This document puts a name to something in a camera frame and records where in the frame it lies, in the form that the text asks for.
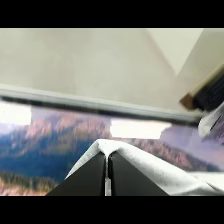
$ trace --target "mountain landscape picture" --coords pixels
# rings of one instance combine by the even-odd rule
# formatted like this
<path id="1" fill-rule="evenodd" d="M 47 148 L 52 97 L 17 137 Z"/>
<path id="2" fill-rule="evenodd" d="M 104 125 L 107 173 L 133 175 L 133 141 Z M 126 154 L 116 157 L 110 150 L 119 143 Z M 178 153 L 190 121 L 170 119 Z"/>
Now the mountain landscape picture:
<path id="1" fill-rule="evenodd" d="M 127 142 L 186 171 L 224 170 L 224 147 L 200 139 L 196 127 L 19 108 L 20 104 L 0 103 L 1 196 L 46 195 L 97 139 Z"/>

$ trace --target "gray cloth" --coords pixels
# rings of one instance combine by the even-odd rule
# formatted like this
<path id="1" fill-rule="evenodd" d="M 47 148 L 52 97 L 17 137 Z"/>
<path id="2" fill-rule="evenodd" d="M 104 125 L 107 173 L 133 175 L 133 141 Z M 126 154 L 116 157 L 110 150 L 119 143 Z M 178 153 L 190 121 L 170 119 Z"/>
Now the gray cloth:
<path id="1" fill-rule="evenodd" d="M 130 144 L 105 139 L 95 141 L 77 161 L 67 177 L 78 170 L 97 153 L 104 153 L 108 161 L 108 156 L 114 151 L 117 151 L 169 195 L 224 195 L 223 184 L 217 184 L 217 178 L 215 182 L 214 180 L 211 181 L 211 178 L 210 180 L 209 178 L 206 179 L 206 174 L 201 175 L 197 173 L 194 176 L 193 173 L 187 173 Z M 105 194 L 110 195 L 110 180 L 107 175 L 105 186 Z"/>

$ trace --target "bright white light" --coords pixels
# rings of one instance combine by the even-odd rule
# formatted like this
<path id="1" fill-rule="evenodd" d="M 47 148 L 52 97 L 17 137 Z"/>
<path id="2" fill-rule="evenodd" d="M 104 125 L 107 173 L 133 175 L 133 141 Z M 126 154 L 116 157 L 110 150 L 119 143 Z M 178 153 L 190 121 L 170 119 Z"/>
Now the bright white light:
<path id="1" fill-rule="evenodd" d="M 0 101 L 0 123 L 30 125 L 31 107 Z"/>
<path id="2" fill-rule="evenodd" d="M 171 125 L 160 121 L 112 119 L 110 133 L 116 138 L 159 139 L 161 132 Z"/>

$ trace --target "black object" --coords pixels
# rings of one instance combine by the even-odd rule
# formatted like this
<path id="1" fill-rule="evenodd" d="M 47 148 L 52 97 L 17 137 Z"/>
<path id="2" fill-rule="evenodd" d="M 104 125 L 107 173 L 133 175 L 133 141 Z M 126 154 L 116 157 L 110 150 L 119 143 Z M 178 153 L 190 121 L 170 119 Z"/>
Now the black object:
<path id="1" fill-rule="evenodd" d="M 118 152 L 108 160 L 112 196 L 168 196 Z M 104 196 L 105 156 L 98 153 L 47 196 Z"/>
<path id="2" fill-rule="evenodd" d="M 98 153 L 46 196 L 104 196 L 105 156 Z"/>

